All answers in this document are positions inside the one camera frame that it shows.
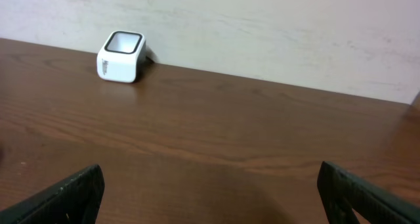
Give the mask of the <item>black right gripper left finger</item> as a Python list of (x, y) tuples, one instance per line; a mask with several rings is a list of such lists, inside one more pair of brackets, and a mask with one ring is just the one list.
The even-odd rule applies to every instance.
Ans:
[(1, 211), (3, 224), (95, 223), (104, 194), (98, 164), (88, 166)]

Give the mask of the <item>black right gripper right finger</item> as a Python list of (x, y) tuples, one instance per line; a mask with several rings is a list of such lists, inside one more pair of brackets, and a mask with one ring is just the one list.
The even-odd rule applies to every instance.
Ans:
[(419, 224), (418, 207), (332, 162), (322, 162), (317, 188), (330, 223), (358, 223), (358, 212), (370, 223)]

